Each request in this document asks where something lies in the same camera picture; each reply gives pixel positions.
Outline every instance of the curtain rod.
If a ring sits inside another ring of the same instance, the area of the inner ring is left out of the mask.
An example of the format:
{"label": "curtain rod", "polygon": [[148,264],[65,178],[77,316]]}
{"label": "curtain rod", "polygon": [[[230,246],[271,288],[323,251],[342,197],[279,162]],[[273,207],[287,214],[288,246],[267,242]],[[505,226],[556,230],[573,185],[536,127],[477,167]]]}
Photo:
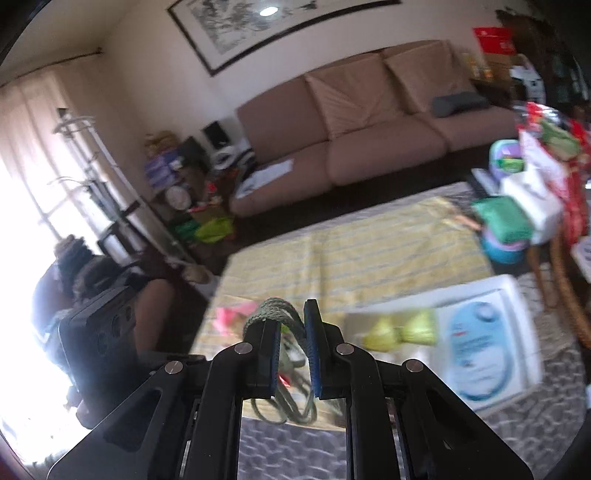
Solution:
{"label": "curtain rod", "polygon": [[92,53],[83,53],[82,55],[76,55],[76,56],[70,57],[68,59],[52,61],[51,63],[48,63],[46,65],[42,65],[41,67],[37,67],[36,69],[29,70],[28,72],[21,73],[20,75],[14,77],[12,80],[4,82],[3,84],[0,85],[0,89],[4,88],[6,85],[8,85],[11,82],[14,82],[15,80],[26,77],[27,75],[30,75],[31,73],[38,72],[39,70],[46,69],[47,67],[53,67],[54,65],[59,65],[60,63],[65,63],[67,61],[83,59],[84,57],[92,57],[94,55],[102,55],[102,54],[103,54],[103,50],[102,50],[102,48],[99,47],[96,49],[96,51],[94,51]]}

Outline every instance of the tissue box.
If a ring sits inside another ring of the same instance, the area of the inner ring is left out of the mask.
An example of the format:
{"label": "tissue box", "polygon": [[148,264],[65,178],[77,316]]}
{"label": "tissue box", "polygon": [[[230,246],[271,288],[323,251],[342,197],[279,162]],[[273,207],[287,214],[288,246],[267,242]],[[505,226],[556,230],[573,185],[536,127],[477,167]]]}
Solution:
{"label": "tissue box", "polygon": [[562,203],[556,195],[543,185],[543,194],[535,192],[528,185],[536,179],[528,180],[528,176],[539,175],[536,171],[516,173],[501,180],[501,194],[515,200],[530,219],[534,227],[531,243],[539,245],[549,241],[557,232],[562,217]]}

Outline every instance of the curtain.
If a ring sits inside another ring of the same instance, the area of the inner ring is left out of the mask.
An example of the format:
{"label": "curtain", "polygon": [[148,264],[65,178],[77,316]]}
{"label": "curtain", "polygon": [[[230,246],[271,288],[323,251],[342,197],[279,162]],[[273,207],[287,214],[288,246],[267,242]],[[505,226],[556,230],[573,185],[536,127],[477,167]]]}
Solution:
{"label": "curtain", "polygon": [[67,106],[57,76],[43,71],[0,90],[0,162],[4,188],[12,180],[14,202],[24,218],[38,226],[38,243],[50,248],[71,233],[83,236],[91,248],[109,221],[87,201],[75,181],[84,172],[63,139],[52,133],[58,124],[57,108]]}
{"label": "curtain", "polygon": [[[152,191],[144,176],[145,129],[104,55],[48,67],[0,89],[0,163],[20,191],[15,194],[19,208],[26,209],[27,217],[38,225],[44,245],[53,247],[73,234],[83,236],[96,251],[96,240],[110,222],[76,183],[86,176],[63,137],[52,133],[60,121],[57,108],[95,117],[95,128],[121,172],[150,199]],[[87,132],[76,135],[88,157],[100,152]],[[99,174],[125,209],[133,195],[104,156],[97,158]],[[59,177],[69,179],[56,181]],[[147,237],[166,246],[150,216],[139,213],[132,221]]]}

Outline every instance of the gray pillow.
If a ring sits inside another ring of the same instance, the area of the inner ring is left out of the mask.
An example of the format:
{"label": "gray pillow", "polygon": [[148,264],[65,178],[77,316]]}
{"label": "gray pillow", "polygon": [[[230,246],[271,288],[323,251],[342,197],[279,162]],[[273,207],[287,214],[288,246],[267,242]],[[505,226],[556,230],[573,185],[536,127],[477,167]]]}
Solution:
{"label": "gray pillow", "polygon": [[453,95],[435,97],[431,103],[431,113],[437,118],[445,118],[466,110],[481,110],[490,106],[489,101],[475,92],[460,92]]}

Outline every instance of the yellow striped tablecloth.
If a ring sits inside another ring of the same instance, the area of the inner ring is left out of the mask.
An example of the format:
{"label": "yellow striped tablecloth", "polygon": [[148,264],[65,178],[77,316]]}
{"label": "yellow striped tablecloth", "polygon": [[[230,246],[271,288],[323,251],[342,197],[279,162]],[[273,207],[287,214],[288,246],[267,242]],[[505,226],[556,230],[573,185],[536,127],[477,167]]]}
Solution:
{"label": "yellow striped tablecloth", "polygon": [[[476,235],[454,217],[446,199],[432,197],[385,213],[254,245],[233,255],[212,300],[192,353],[208,359],[240,341],[214,325],[218,307],[279,297],[303,311],[317,299],[325,322],[340,324],[351,307],[466,283],[492,275]],[[244,414],[252,416],[245,403]],[[319,415],[315,427],[329,428]]]}

